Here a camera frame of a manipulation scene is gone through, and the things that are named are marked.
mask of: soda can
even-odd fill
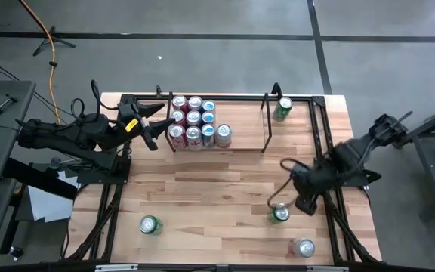
[[[172,139],[172,145],[176,150],[184,150],[187,147],[187,139],[184,135],[186,130],[182,125],[172,125],[169,128],[169,135]]]
[[[205,112],[202,114],[202,125],[211,124],[214,125],[216,117],[212,112]]]
[[[183,128],[187,127],[186,115],[184,114],[184,112],[182,110],[175,110],[171,114],[171,118],[175,119],[175,122],[174,122],[175,125],[182,125]]]
[[[163,231],[163,227],[162,221],[152,215],[146,215],[140,220],[140,231],[143,234],[159,235]]]
[[[202,127],[202,145],[207,149],[213,149],[215,143],[215,130],[213,125],[203,125]]]
[[[293,107],[293,102],[289,97],[281,97],[275,107],[273,112],[273,119],[275,121],[281,122],[285,121],[286,117],[290,113]]]
[[[182,110],[182,112],[189,112],[189,105],[187,105],[187,99],[183,95],[177,95],[172,99],[172,107],[174,110]]]
[[[278,224],[287,221],[290,218],[290,211],[286,208],[286,205],[280,203],[271,209],[268,215],[268,220],[273,224]]]
[[[292,239],[288,251],[295,256],[309,258],[315,254],[315,244],[308,238]]]
[[[187,126],[196,126],[199,127],[201,125],[201,113],[197,110],[191,110],[186,116]]]
[[[229,125],[223,124],[217,127],[216,144],[220,148],[228,148],[231,145],[233,132]]]
[[[202,109],[204,111],[210,111],[212,113],[216,113],[216,104],[212,100],[205,100],[202,102]]]
[[[193,96],[189,99],[189,110],[197,110],[200,113],[204,113],[202,111],[202,99],[197,96]]]
[[[190,150],[198,151],[202,149],[201,130],[198,127],[189,127],[186,131],[186,137]]]

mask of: pack of soda cans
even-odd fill
[[[187,100],[183,95],[172,100],[175,123],[169,127],[169,136],[176,150],[228,148],[233,132],[228,124],[216,124],[216,104],[193,96]]]

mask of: concrete floor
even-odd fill
[[[59,0],[28,1],[47,26],[62,32],[312,34],[306,0]],[[435,0],[316,0],[322,35],[435,36]],[[17,2],[0,0],[0,30],[39,31]],[[41,39],[0,38],[0,65],[33,80],[48,96],[49,50],[32,57]],[[269,91],[323,94],[312,41],[70,40],[57,47],[54,89],[68,109],[74,97],[94,107],[90,80],[101,91]],[[382,113],[413,128],[435,113],[435,43],[323,42],[333,94],[344,94],[356,136]],[[28,117],[54,120],[38,101]],[[44,162],[54,152],[14,149],[24,162]],[[382,257],[391,264],[435,268],[435,221],[418,213],[430,205],[430,183],[413,146],[382,148],[367,167],[382,173],[372,184],[372,214]],[[64,224],[22,227],[19,263],[58,259]],[[0,264],[10,264],[0,256]]]

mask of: black mount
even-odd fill
[[[65,40],[63,40],[63,39],[60,39],[60,38],[56,38],[56,37],[54,37],[53,36],[53,34],[55,33],[55,27],[54,26],[52,26],[51,28],[50,28],[50,31],[48,31],[48,33],[50,33],[50,37],[51,37],[51,40],[53,40],[53,42],[61,42],[62,44],[64,44],[64,45],[66,45],[66,46],[68,46],[68,47],[71,47],[71,48],[75,48],[76,47],[76,45],[74,45],[73,43],[71,43],[71,42],[67,42],[67,41],[65,41]],[[42,53],[43,52],[43,50],[47,47],[47,45],[49,45],[50,44],[50,42],[48,41],[48,38],[45,38],[44,40],[43,40],[43,42],[38,46],[38,48],[33,52],[33,57],[36,57],[36,56],[38,56],[40,53]]]

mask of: can top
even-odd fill
[[[280,221],[285,221],[290,218],[290,211],[288,208],[286,208],[286,205],[283,203],[280,203],[276,205],[273,209],[273,213],[276,216],[276,218]]]
[[[225,136],[231,134],[231,128],[230,128],[228,125],[220,125],[220,126],[217,128],[217,133],[218,133],[220,136],[225,137]]]
[[[311,257],[315,254],[315,244],[310,239],[301,239],[298,247],[304,257]]]
[[[189,127],[186,131],[186,136],[189,139],[197,139],[200,135],[201,135],[200,129],[195,126]]]
[[[205,112],[202,114],[202,121],[204,122],[213,122],[214,114],[212,112]]]
[[[151,233],[156,229],[156,220],[151,215],[146,215],[140,221],[140,231]]]
[[[189,99],[189,105],[192,107],[200,107],[202,105],[202,99],[200,97],[191,97]]]
[[[172,103],[176,106],[183,106],[186,103],[186,98],[183,95],[178,95],[172,99]]]
[[[182,134],[184,134],[184,128],[182,125],[173,125],[171,127],[171,136],[172,137],[180,137]]]
[[[279,100],[279,105],[281,107],[284,107],[285,109],[289,109],[292,107],[293,102],[289,97],[281,97],[281,99]]]
[[[202,102],[202,107],[204,108],[204,110],[213,110],[214,109],[214,101],[212,100],[206,100],[204,102]]]
[[[184,118],[184,113],[181,110],[175,110],[172,113],[171,118],[174,118],[176,122],[179,122]]]
[[[187,114],[187,120],[191,122],[197,122],[201,119],[201,113],[199,113],[197,110],[191,110]]]
[[[211,136],[214,134],[214,126],[212,125],[203,125],[202,134],[204,136]]]

